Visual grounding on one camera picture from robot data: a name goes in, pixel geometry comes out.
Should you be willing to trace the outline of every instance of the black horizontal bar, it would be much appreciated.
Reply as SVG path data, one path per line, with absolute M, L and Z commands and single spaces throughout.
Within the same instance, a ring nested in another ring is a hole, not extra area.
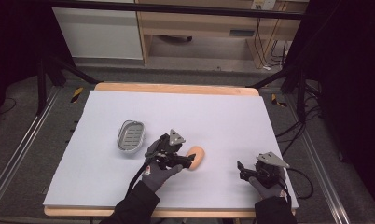
M 135 4 L 135 3 L 116 3 L 116 2 L 93 2 L 93 1 L 76 1 L 76 0 L 24 0 L 50 7 L 65 8 L 84 8 L 100 9 L 115 11 L 141 11 L 141 12 L 163 12 L 163 13 L 180 13 L 180 14 L 199 14 L 214 16 L 231 16 L 231 17 L 249 17 L 249 18 L 269 18 L 269 19 L 286 19 L 286 20 L 303 20 L 308 17 L 305 13 L 254 10 L 225 7 L 191 7 L 191 6 L 173 6 L 157 4 Z

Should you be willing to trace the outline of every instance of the soap bar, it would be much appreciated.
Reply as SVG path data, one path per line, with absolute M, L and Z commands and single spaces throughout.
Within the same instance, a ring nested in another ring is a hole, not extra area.
M 190 167 L 188 168 L 189 170 L 194 170 L 200 165 L 202 158 L 204 158 L 205 152 L 204 152 L 204 149 L 202 149 L 201 147 L 195 146 L 195 147 L 192 147 L 188 151 L 186 156 L 189 156 L 192 154 L 196 154 L 196 157 L 194 158 L 194 161 L 191 163 Z

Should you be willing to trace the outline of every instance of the gray glove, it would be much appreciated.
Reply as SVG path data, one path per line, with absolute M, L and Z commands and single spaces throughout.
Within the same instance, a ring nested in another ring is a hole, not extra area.
M 147 152 L 153 152 L 158 141 L 154 142 L 152 146 L 147 149 Z M 153 192 L 156 192 L 164 182 L 170 178 L 170 176 L 175 175 L 183 169 L 183 166 L 178 164 L 169 170 L 161 170 L 157 161 L 152 161 L 142 173 L 142 181 L 146 184 Z
M 282 167 L 280 167 L 280 174 L 281 174 L 281 178 L 284 180 L 284 181 L 280 180 L 280 183 L 284 184 L 286 177 L 285 177 L 284 168 Z M 265 187 L 263 187 L 263 185 L 260 184 L 260 182 L 256 178 L 252 176 L 249 177 L 249 183 L 252 186 L 254 186 L 255 189 L 257 189 L 262 199 L 267 199 L 267 198 L 274 197 L 274 196 L 284 197 L 286 195 L 286 193 L 284 192 L 283 188 L 281 188 L 280 185 L 274 185 L 271 188 L 266 189 Z

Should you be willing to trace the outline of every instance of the black jacket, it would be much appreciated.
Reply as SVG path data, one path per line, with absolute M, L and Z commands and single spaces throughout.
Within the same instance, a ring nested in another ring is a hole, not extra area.
M 100 224 L 148 224 L 160 199 L 139 181 L 132 192 L 115 207 L 114 213 Z M 258 224 L 296 224 L 284 198 L 272 197 L 255 204 Z

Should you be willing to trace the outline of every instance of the white tabletop surface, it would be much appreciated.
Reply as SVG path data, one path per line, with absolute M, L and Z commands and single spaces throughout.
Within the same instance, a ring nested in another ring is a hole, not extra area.
M 125 120 L 144 123 L 146 138 L 133 155 L 118 149 Z M 44 201 L 46 206 L 113 207 L 124 198 L 144 162 L 146 149 L 175 129 L 205 150 L 201 165 L 170 178 L 157 195 L 164 209 L 250 209 L 257 191 L 239 178 L 237 161 L 254 169 L 259 153 L 281 158 L 270 119 L 259 96 L 92 91 Z M 292 207 L 298 203 L 287 178 Z

